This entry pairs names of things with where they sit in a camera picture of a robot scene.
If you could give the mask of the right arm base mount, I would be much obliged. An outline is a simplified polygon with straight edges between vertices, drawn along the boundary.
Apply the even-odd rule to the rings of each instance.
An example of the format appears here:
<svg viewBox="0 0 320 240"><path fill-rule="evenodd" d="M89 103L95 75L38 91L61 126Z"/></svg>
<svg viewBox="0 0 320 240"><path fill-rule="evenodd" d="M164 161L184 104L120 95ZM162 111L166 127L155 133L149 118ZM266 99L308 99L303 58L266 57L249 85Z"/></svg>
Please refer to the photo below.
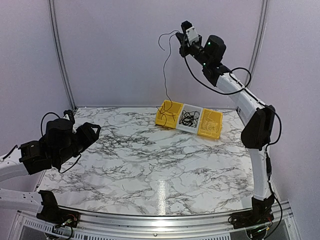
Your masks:
<svg viewBox="0 0 320 240"><path fill-rule="evenodd" d="M259 224L269 223L274 220L272 205L275 202L274 194L264 200L251 198L252 209L232 213L228 222L234 229L252 227Z"/></svg>

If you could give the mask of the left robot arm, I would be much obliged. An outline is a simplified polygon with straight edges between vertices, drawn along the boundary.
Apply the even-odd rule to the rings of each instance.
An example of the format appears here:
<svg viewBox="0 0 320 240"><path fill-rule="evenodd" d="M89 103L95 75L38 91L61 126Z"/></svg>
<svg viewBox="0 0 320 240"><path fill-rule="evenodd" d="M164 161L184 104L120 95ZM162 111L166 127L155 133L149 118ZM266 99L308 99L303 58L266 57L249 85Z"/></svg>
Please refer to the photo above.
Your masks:
<svg viewBox="0 0 320 240"><path fill-rule="evenodd" d="M39 140L33 140L15 146L0 158L1 181L15 177L34 175L44 170L62 165L71 158L79 157L100 136L101 127L86 122L74 129L74 122L58 118L46 124L45 134ZM63 211L56 206L56 198L51 191L34 192L0 190L2 209L26 210L44 215L53 223L63 219Z"/></svg>

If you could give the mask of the aluminium front rail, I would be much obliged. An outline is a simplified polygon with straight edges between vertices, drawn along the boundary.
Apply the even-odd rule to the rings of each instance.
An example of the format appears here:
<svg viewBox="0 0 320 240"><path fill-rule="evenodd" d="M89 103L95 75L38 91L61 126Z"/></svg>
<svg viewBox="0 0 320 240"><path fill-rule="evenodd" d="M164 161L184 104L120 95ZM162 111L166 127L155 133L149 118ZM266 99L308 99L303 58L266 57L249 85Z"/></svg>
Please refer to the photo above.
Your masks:
<svg viewBox="0 0 320 240"><path fill-rule="evenodd" d="M147 216L93 212L78 209L79 219L72 231L54 229L54 224L18 211L10 240L299 240L295 218L288 201L274 204L274 219L260 225L235 229L231 212L183 216Z"/></svg>

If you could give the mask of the white translucent bin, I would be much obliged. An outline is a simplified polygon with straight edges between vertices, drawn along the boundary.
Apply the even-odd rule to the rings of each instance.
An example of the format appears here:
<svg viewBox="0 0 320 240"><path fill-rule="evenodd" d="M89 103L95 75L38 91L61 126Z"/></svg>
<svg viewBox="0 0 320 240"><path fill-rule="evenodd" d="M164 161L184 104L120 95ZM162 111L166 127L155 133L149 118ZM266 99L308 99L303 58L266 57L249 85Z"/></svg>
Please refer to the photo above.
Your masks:
<svg viewBox="0 0 320 240"><path fill-rule="evenodd" d="M184 104L178 117L176 129L192 134L197 134L202 112L202 107Z"/></svg>

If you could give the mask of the aluminium corner post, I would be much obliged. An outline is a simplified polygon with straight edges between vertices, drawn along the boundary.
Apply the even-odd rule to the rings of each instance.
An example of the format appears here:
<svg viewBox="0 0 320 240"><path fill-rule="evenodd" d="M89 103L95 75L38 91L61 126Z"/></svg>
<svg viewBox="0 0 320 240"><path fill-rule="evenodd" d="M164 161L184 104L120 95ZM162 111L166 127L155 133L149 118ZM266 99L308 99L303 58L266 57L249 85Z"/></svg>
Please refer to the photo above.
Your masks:
<svg viewBox="0 0 320 240"><path fill-rule="evenodd" d="M67 67L65 64L65 59L63 55L61 40L60 40L60 34L58 29L58 19L57 19L57 13L56 13L56 4L54 0L48 0L48 11L49 11L49 20L52 30L52 36L53 36L53 44L54 49L56 52L58 67L60 70L62 83L65 89L66 97L68 100L68 103L70 105L70 108L75 111L77 109L76 102L72 93L71 84L69 80L69 75L67 71Z"/></svg>
<svg viewBox="0 0 320 240"><path fill-rule="evenodd" d="M254 73L257 67L259 55L262 49L263 45L263 40L264 40L264 35L266 32L266 25L267 25L267 19L268 19L268 13L269 13L269 7L270 7L270 1L269 0L262 0L261 1L261 6L260 6L260 13L259 13L259 18L258 18L258 25L257 25L257 30L255 34L255 40L253 44L253 50L251 54L251 58L249 61L249 65L247 69L249 70L250 75L247 73L245 77L245 83L248 83L249 80L251 79L248 88L252 85L253 79L254 79Z"/></svg>

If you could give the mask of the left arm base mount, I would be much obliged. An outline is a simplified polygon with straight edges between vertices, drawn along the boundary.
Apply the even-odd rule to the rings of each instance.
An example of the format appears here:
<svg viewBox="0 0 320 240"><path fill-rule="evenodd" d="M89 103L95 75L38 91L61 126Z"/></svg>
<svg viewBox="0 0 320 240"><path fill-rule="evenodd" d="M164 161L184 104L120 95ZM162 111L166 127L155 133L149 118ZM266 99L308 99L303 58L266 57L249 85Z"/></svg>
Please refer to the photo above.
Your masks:
<svg viewBox="0 0 320 240"><path fill-rule="evenodd" d="M36 214L38 219L59 226L68 220L71 220L71 223L67 223L66 225L72 228L77 227L80 217L80 213L78 211L60 208L56 197L51 191L40 190L38 193L41 196L41 209L40 212Z"/></svg>

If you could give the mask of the right yellow bin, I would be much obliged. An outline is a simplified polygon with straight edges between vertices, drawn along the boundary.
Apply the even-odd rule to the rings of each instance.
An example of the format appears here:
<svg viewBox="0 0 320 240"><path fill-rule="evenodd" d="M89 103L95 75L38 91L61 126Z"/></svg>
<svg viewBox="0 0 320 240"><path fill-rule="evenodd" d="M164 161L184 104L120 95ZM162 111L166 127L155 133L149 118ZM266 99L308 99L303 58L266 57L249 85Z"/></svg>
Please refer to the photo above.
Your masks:
<svg viewBox="0 0 320 240"><path fill-rule="evenodd" d="M218 140L223 125L223 113L203 108L197 135Z"/></svg>

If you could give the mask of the left yellow bin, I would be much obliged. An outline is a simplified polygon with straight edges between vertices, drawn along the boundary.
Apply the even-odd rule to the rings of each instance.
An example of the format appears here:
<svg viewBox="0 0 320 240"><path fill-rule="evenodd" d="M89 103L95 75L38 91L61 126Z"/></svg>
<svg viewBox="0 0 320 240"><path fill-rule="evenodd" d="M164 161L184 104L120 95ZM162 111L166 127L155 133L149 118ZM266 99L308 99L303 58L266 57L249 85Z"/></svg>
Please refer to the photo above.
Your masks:
<svg viewBox="0 0 320 240"><path fill-rule="evenodd" d="M164 100L162 105L157 108L155 124L175 129L183 106L184 104L180 102Z"/></svg>

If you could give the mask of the yellow bin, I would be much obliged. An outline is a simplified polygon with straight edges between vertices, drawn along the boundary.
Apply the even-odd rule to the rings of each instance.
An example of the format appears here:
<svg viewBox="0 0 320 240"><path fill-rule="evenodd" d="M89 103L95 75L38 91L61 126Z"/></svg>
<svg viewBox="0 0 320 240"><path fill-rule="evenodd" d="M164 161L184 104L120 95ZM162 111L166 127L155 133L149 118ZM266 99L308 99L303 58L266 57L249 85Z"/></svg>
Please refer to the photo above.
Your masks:
<svg viewBox="0 0 320 240"><path fill-rule="evenodd" d="M180 102L164 100L162 105L157 108L155 124L175 129L183 106L184 104Z"/></svg>
<svg viewBox="0 0 320 240"><path fill-rule="evenodd" d="M223 125L223 113L203 108L197 135L218 140Z"/></svg>

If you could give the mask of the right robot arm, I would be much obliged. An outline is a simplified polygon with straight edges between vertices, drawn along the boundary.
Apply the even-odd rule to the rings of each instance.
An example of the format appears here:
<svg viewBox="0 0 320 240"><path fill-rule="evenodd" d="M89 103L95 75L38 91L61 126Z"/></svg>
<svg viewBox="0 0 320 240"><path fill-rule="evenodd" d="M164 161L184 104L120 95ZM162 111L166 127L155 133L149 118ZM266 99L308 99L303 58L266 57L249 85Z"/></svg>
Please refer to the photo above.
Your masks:
<svg viewBox="0 0 320 240"><path fill-rule="evenodd" d="M183 58L191 56L201 64L203 75L212 84L210 90L230 97L241 111L239 117L244 124L241 141L249 152L254 182L252 209L247 219L252 224L258 224L275 202L270 183L272 166L267 150L271 145L275 108L259 100L236 78L234 69L223 65L226 45L220 37L210 35L202 45L201 36L189 38L187 32L177 32L175 36L180 43L179 54Z"/></svg>

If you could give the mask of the left aluminium corner post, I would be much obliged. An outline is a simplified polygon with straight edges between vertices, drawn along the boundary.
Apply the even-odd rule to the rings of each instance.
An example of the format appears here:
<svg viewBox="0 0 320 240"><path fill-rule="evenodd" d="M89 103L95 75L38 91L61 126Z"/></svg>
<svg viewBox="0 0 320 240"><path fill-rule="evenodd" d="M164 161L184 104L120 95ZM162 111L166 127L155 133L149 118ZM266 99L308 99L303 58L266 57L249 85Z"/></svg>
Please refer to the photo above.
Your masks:
<svg viewBox="0 0 320 240"><path fill-rule="evenodd" d="M66 97L68 100L68 103L70 105L70 108L75 111L77 109L76 102L72 93L71 84L69 80L69 75L67 71L67 67L65 64L65 59L63 55L61 40L60 40L60 34L58 29L58 19L57 19L57 13L56 13L56 4L54 0L48 0L48 11L49 11L49 20L52 30L52 36L53 36L53 44L54 49L56 52L58 67L60 70L62 83L65 89Z"/></svg>

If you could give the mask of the right aluminium corner post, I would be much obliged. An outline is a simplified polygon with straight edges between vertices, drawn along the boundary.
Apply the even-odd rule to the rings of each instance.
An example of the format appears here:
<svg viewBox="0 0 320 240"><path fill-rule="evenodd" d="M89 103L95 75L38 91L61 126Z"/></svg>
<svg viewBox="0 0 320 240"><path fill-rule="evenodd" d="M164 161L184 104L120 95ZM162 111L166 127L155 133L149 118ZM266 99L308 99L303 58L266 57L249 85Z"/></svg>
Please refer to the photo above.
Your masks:
<svg viewBox="0 0 320 240"><path fill-rule="evenodd" d="M267 25L267 19L268 19L268 13L269 13L269 7L270 7L270 1L269 0L262 0L261 1L261 6L260 6L260 13L259 13L259 18L258 18L258 25L257 25L257 30L255 34L255 40L253 44L253 50L251 54L251 58L249 61L249 65L247 69L249 70L250 75L247 73L245 77L245 83L248 83L249 80L251 79L248 88L252 85L253 79L254 79L254 73L257 67L259 55L262 49L263 45L263 40L264 40L264 35L266 32L266 25Z"/></svg>

